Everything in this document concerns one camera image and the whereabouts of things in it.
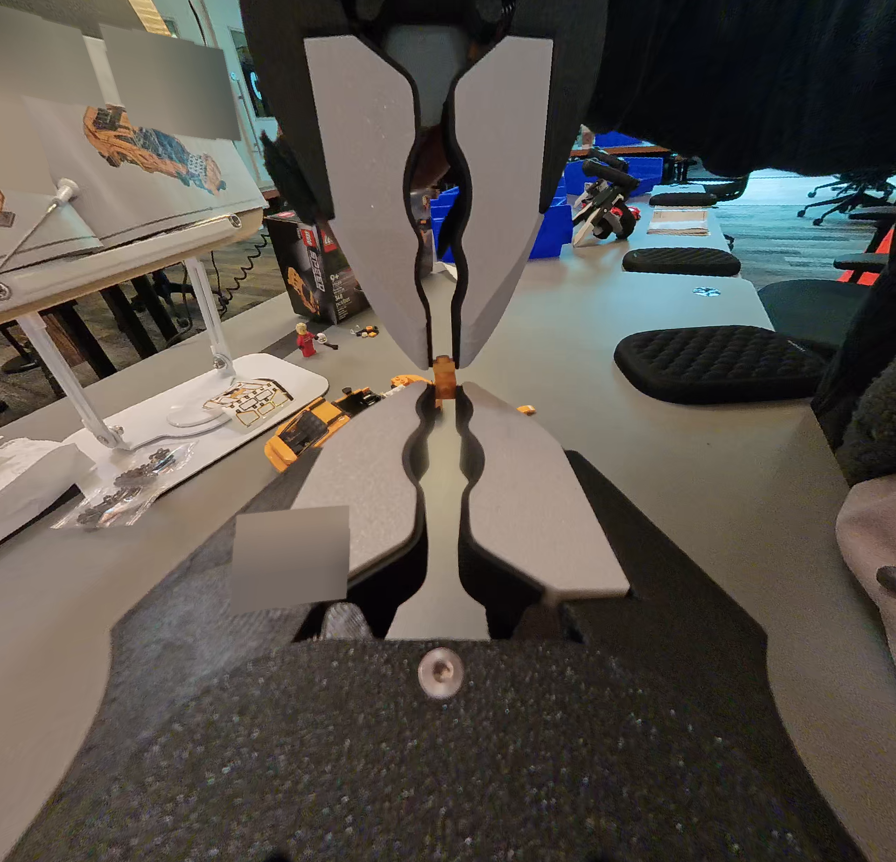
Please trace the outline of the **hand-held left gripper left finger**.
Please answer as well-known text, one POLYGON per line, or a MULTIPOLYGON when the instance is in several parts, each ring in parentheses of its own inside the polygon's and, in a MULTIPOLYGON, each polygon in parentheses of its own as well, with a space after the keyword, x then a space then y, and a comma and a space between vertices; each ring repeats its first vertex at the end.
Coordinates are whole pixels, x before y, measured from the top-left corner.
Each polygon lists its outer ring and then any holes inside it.
POLYGON ((428 415, 426 381, 395 388, 326 441, 293 503, 302 511, 349 511, 346 601, 379 639, 427 576, 420 478, 428 465, 428 415))

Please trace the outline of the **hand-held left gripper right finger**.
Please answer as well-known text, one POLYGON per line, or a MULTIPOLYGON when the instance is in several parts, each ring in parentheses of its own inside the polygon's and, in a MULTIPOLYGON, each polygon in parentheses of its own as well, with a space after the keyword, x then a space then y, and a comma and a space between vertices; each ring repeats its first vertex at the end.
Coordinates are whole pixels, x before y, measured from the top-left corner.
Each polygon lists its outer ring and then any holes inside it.
POLYGON ((462 494, 458 568, 508 639, 525 612, 619 599, 631 584, 564 448, 532 416, 466 381, 458 390, 462 494))

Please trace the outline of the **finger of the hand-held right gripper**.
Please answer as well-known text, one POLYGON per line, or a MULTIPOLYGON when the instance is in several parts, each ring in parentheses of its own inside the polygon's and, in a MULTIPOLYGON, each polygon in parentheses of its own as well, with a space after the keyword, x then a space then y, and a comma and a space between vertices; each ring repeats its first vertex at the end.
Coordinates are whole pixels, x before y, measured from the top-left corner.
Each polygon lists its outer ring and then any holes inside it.
POLYGON ((454 87, 454 141, 465 166, 455 263, 455 364, 466 368, 496 329, 543 222, 541 189, 553 42, 509 36, 454 87))
POLYGON ((408 166, 418 141, 416 89, 354 35, 305 40, 333 214, 330 227, 369 305, 414 366, 430 367, 419 229, 408 166))

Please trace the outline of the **person's right forearm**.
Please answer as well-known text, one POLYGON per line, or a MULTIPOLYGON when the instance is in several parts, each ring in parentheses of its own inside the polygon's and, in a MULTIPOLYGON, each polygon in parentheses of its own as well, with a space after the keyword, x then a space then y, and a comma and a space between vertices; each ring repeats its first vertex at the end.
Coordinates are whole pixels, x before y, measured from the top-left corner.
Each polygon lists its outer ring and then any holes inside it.
POLYGON ((895 165, 895 0, 604 0, 583 119, 714 174, 895 165))

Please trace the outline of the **orange lego car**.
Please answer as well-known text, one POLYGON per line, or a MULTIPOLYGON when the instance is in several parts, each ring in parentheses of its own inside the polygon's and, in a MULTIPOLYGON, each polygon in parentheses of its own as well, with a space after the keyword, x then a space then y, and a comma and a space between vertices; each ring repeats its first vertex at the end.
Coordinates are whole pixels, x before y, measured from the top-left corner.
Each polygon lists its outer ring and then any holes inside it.
POLYGON ((397 375, 384 393, 375 393, 368 386, 345 387, 342 396, 333 401, 325 396, 315 398, 277 428, 264 446, 265 457, 278 473, 285 473, 304 453, 320 448, 363 411, 417 383, 434 385, 420 375, 397 375))

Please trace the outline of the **lego set box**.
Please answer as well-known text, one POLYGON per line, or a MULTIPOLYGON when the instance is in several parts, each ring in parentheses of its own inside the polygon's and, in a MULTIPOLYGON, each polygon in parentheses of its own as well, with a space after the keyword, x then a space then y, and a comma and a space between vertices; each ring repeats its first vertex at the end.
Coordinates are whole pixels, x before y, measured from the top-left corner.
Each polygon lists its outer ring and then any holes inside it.
POLYGON ((328 221, 287 210, 265 217, 263 226, 299 319, 337 326, 369 308, 328 221))

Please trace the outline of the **lego sticker sheet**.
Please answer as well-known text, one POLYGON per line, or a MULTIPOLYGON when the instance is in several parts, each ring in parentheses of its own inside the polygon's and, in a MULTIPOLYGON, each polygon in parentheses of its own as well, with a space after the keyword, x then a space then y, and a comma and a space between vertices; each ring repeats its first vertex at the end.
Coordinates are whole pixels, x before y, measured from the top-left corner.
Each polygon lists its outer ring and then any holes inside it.
POLYGON ((252 429, 294 401, 280 383, 270 378, 235 382, 217 396, 203 403, 203 410, 226 415, 235 424, 252 429))

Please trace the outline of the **lego instruction booklet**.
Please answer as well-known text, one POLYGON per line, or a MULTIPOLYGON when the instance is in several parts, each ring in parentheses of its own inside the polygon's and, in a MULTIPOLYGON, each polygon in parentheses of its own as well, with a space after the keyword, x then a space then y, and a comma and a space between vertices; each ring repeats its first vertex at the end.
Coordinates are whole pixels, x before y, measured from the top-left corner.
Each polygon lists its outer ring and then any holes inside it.
POLYGON ((224 53, 2 7, 2 270, 262 210, 224 53))

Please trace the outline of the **person's right hand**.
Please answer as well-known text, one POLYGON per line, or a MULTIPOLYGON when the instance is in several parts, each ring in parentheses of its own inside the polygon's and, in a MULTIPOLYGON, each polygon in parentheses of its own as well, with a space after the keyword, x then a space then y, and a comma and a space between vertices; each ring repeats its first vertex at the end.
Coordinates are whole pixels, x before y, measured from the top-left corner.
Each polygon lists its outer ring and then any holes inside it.
POLYGON ((442 125, 435 125, 426 131, 421 141, 411 174, 411 187, 421 189, 437 185, 450 170, 442 125))

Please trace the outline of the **blue plastic bin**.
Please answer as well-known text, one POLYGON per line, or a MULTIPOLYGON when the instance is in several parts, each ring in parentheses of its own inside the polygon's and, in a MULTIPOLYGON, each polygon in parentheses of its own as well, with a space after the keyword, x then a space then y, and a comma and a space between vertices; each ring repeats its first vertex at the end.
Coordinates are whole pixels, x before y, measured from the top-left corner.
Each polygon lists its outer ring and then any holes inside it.
POLYGON ((661 183, 664 171, 666 148, 649 141, 627 136, 618 131, 596 134, 591 147, 586 149, 584 142, 574 147, 573 155, 566 164, 564 181, 567 196, 579 196, 585 189, 586 178, 582 163, 599 148, 628 164, 628 172, 639 180, 634 196, 643 196, 661 183))
MULTIPOLYGON (((430 201, 430 221, 434 248, 437 253, 442 225, 458 197, 458 188, 450 188, 430 201)), ((567 201, 566 180, 562 177, 557 185, 551 206, 543 216, 543 221, 534 241, 530 260, 554 259, 562 248, 573 238, 573 210, 567 201)))

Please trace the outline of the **spare hand-held gripper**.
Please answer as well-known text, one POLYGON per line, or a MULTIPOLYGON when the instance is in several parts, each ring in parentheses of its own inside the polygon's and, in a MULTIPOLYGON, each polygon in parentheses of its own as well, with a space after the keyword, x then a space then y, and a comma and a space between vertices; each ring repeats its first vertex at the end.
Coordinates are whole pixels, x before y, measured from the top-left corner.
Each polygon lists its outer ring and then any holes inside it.
POLYGON ((573 247, 582 246, 589 237, 627 241, 640 219, 628 207, 640 180, 629 173, 626 162, 599 149, 583 162, 582 172, 586 183, 574 204, 573 247))

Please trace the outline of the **white book stand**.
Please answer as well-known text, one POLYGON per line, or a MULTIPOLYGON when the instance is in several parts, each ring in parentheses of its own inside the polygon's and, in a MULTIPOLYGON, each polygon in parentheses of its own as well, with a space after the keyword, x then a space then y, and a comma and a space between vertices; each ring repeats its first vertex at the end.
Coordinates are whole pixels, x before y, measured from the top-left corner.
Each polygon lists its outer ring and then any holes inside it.
POLYGON ((198 443, 186 475, 177 478, 177 482, 187 480, 326 394, 328 381, 297 365, 267 353, 241 357, 230 353, 209 281, 198 257, 225 242, 247 238, 251 230, 259 227, 261 214, 260 209, 254 209, 236 215, 217 215, 111 249, 2 271, 2 314, 19 323, 83 423, 83 429, 65 442, 77 445, 94 462, 90 473, 80 482, 84 492, 91 492, 112 477, 140 449, 172 441, 198 443), (203 313, 212 367, 163 391, 143 389, 140 401, 105 419, 50 339, 39 313, 85 293, 109 289, 124 280, 179 262, 186 265, 203 313), (277 381, 292 394, 294 401, 270 420, 248 430, 226 415, 203 410, 207 399, 235 382, 257 378, 277 381))

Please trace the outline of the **tan paper booklet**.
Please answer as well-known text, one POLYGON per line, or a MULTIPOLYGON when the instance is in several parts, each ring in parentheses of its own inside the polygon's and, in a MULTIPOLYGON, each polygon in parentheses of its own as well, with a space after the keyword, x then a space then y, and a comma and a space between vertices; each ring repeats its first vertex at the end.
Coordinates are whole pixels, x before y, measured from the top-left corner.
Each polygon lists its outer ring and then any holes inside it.
POLYGON ((655 207, 647 233, 656 236, 706 237, 711 233, 710 210, 705 207, 655 207))

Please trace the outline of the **clear bag of black parts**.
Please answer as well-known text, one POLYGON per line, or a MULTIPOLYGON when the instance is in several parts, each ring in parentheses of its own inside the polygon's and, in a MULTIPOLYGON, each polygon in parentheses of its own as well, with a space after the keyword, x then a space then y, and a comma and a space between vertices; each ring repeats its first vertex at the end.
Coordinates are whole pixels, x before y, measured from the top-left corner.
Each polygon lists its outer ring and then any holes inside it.
POLYGON ((97 531, 134 525, 186 475, 196 441, 166 442, 140 449, 130 463, 84 495, 84 500, 57 520, 55 530, 97 531))

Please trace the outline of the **black office chair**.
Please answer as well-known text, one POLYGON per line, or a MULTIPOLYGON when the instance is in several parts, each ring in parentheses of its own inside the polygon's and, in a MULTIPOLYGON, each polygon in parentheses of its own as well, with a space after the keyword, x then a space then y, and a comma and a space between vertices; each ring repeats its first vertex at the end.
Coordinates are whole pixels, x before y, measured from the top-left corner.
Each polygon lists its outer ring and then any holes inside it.
POLYGON ((757 295, 775 332, 833 352, 870 290, 864 285, 800 279, 766 285, 757 295))

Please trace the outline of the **person's beige hoodie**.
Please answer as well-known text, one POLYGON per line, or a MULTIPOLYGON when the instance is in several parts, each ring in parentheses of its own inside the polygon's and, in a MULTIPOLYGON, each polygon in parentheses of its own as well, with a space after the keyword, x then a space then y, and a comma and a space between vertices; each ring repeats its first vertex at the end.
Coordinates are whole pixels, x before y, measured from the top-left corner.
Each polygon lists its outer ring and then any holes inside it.
POLYGON ((836 520, 836 539, 848 569, 878 608, 890 656, 895 659, 895 594, 875 574, 895 565, 895 476, 858 483, 847 494, 836 520))

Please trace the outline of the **white paper bag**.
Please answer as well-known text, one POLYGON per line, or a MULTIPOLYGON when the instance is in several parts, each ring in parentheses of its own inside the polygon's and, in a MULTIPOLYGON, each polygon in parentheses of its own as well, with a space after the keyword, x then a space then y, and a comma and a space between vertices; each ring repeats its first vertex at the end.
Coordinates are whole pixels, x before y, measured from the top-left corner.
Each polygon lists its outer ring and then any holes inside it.
POLYGON ((74 444, 2 438, 1 540, 41 516, 93 466, 74 444))

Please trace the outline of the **person's dark fleece jacket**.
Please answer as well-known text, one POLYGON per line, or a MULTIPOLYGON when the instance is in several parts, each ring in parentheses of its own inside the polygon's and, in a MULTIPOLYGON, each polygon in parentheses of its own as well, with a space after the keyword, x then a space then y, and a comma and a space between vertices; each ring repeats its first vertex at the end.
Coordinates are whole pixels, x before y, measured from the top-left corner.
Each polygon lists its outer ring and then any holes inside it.
POLYGON ((893 262, 868 288, 812 411, 849 486, 895 474, 893 262))

